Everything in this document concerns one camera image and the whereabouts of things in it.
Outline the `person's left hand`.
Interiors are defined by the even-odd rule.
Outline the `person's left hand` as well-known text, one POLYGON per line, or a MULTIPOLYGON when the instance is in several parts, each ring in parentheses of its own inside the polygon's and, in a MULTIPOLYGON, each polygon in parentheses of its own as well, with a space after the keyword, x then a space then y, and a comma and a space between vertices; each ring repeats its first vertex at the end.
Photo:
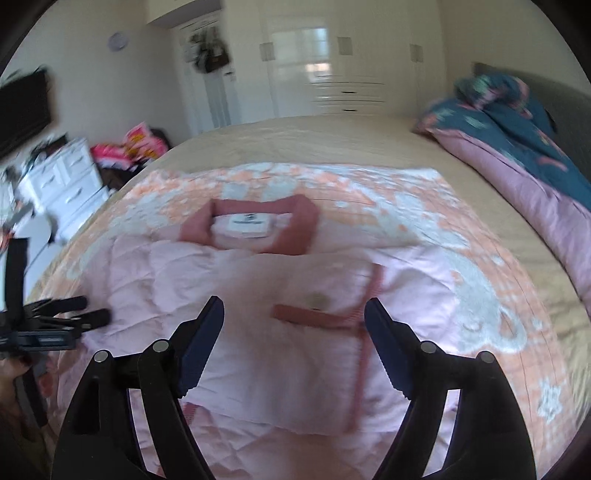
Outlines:
POLYGON ((4 408, 16 403, 15 381, 31 368, 28 362, 19 358, 2 358, 0 361, 0 399, 4 408))

